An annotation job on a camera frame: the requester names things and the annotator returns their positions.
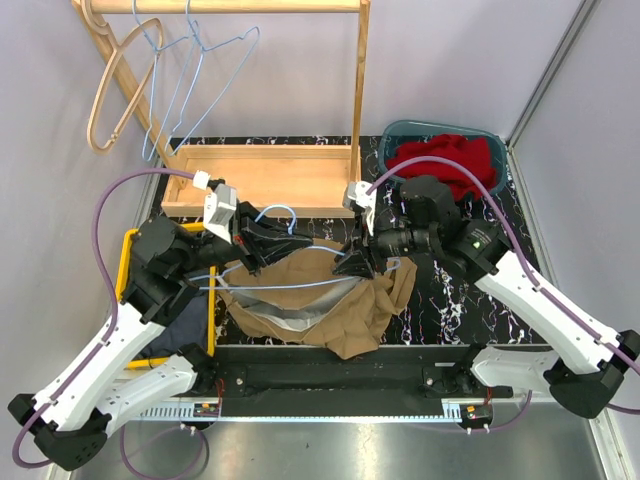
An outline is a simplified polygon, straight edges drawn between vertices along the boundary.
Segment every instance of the laundry basket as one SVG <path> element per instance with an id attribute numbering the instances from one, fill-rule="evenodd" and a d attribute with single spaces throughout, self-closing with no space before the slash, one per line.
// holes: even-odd
<path id="1" fill-rule="evenodd" d="M 484 130 L 474 128 L 456 127 L 440 123 L 418 122 L 415 120 L 400 120 L 389 125 L 380 141 L 378 149 L 378 167 L 380 173 L 385 173 L 387 160 L 393 158 L 398 148 L 407 142 L 428 142 L 437 135 L 450 134 L 462 135 L 468 140 L 476 138 L 486 138 L 491 152 L 491 166 L 497 172 L 496 185 L 490 191 L 491 195 L 497 195 L 507 184 L 507 147 L 500 138 Z M 395 186 L 400 186 L 405 179 L 392 175 L 389 181 Z"/>
<path id="2" fill-rule="evenodd" d="M 188 232 L 201 232 L 204 230 L 204 226 L 202 223 L 185 223 L 181 225 Z M 129 262 L 131 260 L 131 245 L 133 244 L 133 236 L 138 232 L 138 229 L 129 230 L 125 236 L 124 241 L 122 243 L 122 253 L 120 255 L 120 265 L 118 267 L 118 280 L 116 281 L 116 296 L 118 297 L 118 301 L 122 298 L 122 294 L 124 289 L 127 286 L 127 280 L 129 277 Z M 215 275 L 216 269 L 211 267 L 211 275 Z M 209 286 L 215 286 L 215 278 L 211 278 L 209 281 Z M 215 306 L 216 306 L 216 296 L 213 288 L 209 290 L 209 298 L 208 298 L 208 308 L 207 308 L 207 354 L 213 356 L 213 351 L 215 349 L 216 344 L 216 329 L 215 329 Z M 162 365 L 164 362 L 168 360 L 167 357 L 159 357 L 159 358 L 146 358 L 144 360 L 133 360 L 129 362 L 127 368 L 129 369 L 148 369 L 157 367 Z"/>

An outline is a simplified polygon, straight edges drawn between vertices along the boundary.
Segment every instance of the red cloth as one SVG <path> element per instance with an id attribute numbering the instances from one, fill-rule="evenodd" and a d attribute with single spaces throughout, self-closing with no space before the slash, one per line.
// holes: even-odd
<path id="1" fill-rule="evenodd" d="M 387 160 L 387 168 L 422 155 L 444 157 L 459 163 L 471 171 L 487 189 L 496 185 L 497 172 L 491 167 L 491 152 L 486 138 L 467 140 L 462 135 L 438 135 L 427 143 L 404 143 L 396 149 L 396 156 Z M 401 169 L 396 175 L 404 178 L 433 175 L 449 185 L 456 202 L 462 200 L 468 192 L 473 193 L 474 200 L 482 196 L 471 180 L 449 165 L 420 162 Z"/>

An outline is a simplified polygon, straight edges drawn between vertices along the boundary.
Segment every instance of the yellow plastic frame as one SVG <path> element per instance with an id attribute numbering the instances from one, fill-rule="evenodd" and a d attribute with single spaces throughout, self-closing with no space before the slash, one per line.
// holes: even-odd
<path id="1" fill-rule="evenodd" d="M 181 225 L 188 232 L 201 232 L 204 230 L 202 223 L 185 223 Z M 131 260 L 131 245 L 133 244 L 133 236 L 138 232 L 137 228 L 129 230 L 122 242 L 122 253 L 120 254 L 120 265 L 118 266 L 118 280 L 116 281 L 116 297 L 118 301 L 122 298 L 122 293 L 127 286 L 127 280 L 129 279 L 129 261 Z M 216 269 L 211 267 L 211 275 L 216 274 Z M 215 287 L 216 280 L 211 278 L 209 280 L 209 286 Z M 209 306 L 208 306 L 208 322 L 207 322 L 207 354 L 213 356 L 216 346 L 216 326 L 215 326 L 215 310 L 216 310 L 216 293 L 213 288 L 209 290 Z M 162 365 L 168 360 L 167 357 L 150 358 L 147 360 L 134 360 L 129 362 L 127 368 L 130 370 L 136 370 L 141 368 L 153 368 Z"/>

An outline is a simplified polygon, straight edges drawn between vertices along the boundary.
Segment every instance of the wooden rod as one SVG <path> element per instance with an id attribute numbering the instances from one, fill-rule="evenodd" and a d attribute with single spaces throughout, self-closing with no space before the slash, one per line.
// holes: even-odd
<path id="1" fill-rule="evenodd" d="M 369 38 L 370 0 L 361 0 L 358 20 L 358 57 L 356 65 L 356 99 L 353 107 L 353 133 L 351 134 L 351 163 L 349 180 L 357 181 L 360 167 L 360 124 L 362 123 L 362 95 L 364 93 L 364 67 L 367 62 L 367 39 Z"/>
<path id="2" fill-rule="evenodd" d="M 139 13 L 184 13 L 186 0 L 137 0 Z M 96 14 L 131 13 L 131 0 L 91 0 Z M 191 0 L 192 13 L 357 13 L 359 0 Z"/>
<path id="3" fill-rule="evenodd" d="M 78 1 L 72 0 L 71 4 L 73 5 L 76 12 L 78 13 L 78 16 L 80 17 L 82 24 L 87 29 L 87 32 L 89 32 L 89 35 L 93 39 L 93 42 L 96 44 L 96 48 L 98 49 L 98 52 L 100 52 L 100 55 L 102 56 L 105 62 L 109 62 L 109 59 L 111 58 L 111 55 L 113 54 L 113 51 L 115 48 L 112 42 L 116 41 L 115 35 L 113 34 L 111 27 L 109 26 L 108 23 L 104 22 L 104 19 L 100 14 L 96 14 L 94 12 L 94 18 L 97 21 L 97 23 L 100 25 L 104 24 L 103 28 L 107 29 L 106 30 L 107 33 L 105 35 L 102 35 L 96 32 L 87 23 L 82 11 L 82 7 L 78 3 Z M 120 90 L 122 91 L 127 102 L 131 102 L 134 95 L 136 94 L 136 91 L 138 90 L 139 84 L 138 84 L 138 81 L 136 80 L 135 75 L 131 71 L 131 67 L 129 66 L 129 64 L 127 63 L 124 57 L 120 59 L 117 66 L 115 67 L 115 71 L 113 72 L 113 78 L 115 78 L 116 82 L 118 82 L 118 85 L 120 86 Z M 149 101 L 147 100 L 147 97 L 145 95 L 142 95 L 142 97 L 138 101 L 138 105 L 135 109 L 135 115 L 140 121 L 142 128 L 146 131 L 149 128 L 149 125 L 151 124 L 151 122 L 149 120 Z M 164 135 L 164 133 L 162 133 L 162 130 L 160 129 L 160 124 L 158 123 L 158 121 L 155 118 L 152 118 L 152 121 L 153 121 L 153 127 L 151 128 L 149 137 L 151 139 L 151 142 L 153 142 L 154 144 L 156 140 L 158 140 L 158 143 L 157 143 L 159 147 L 158 154 L 160 155 L 162 162 L 169 168 L 174 168 L 176 170 L 185 170 L 186 161 L 184 160 L 184 157 L 179 158 L 177 155 L 171 155 L 173 153 L 173 150 L 171 149 L 170 146 L 167 147 L 167 151 L 164 150 L 163 147 L 167 143 L 167 137 L 166 135 Z M 178 180 L 178 185 L 180 185 L 181 188 L 186 185 L 185 179 L 179 178 L 177 180 Z"/>

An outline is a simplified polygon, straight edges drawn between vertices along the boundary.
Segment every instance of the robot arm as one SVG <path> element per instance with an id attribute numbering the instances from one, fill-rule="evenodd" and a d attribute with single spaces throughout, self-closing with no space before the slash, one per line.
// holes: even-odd
<path id="1" fill-rule="evenodd" d="M 336 257 L 335 273 L 372 278 L 384 272 L 388 257 L 429 253 L 450 275 L 475 284 L 511 308 L 553 348 L 540 353 L 471 346 L 465 361 L 444 374 L 448 376 L 443 378 L 447 391 L 468 390 L 479 383 L 549 392 L 565 408 L 586 418 L 594 418 L 605 408 L 628 366 L 604 344 L 620 348 L 635 360 L 640 353 L 640 335 L 634 331 L 618 333 L 602 324 L 527 264 L 540 284 L 534 286 L 502 227 L 463 219 L 451 190 L 436 178 L 407 180 L 400 190 L 404 210 L 401 226 L 376 231 L 375 235 L 369 220 L 375 197 L 366 195 L 369 184 L 360 183 L 364 185 L 352 185 L 345 195 L 344 206 L 356 213 L 356 229 L 343 249 L 345 255 Z M 600 334 L 600 341 L 570 319 L 541 289 Z"/>
<path id="2" fill-rule="evenodd" d="M 196 181 L 215 188 L 205 201 L 205 231 L 190 233 L 166 217 L 147 220 L 133 239 L 128 284 L 109 340 L 104 338 L 111 318 L 59 377 L 35 395 L 17 395 L 9 404 L 23 426 L 44 409 L 29 431 L 42 453 L 66 470 L 87 463 L 110 435 L 159 401 L 214 388 L 212 359 L 197 345 L 183 347 L 159 368 L 112 387 L 127 363 L 198 293 L 199 287 L 189 279 L 193 272 L 239 260 L 257 274 L 313 242 L 259 218 L 249 203 L 238 203 L 235 189 L 224 182 L 211 182 L 206 174 L 204 180 L 196 175 Z M 80 365 L 82 370 L 71 380 Z"/>

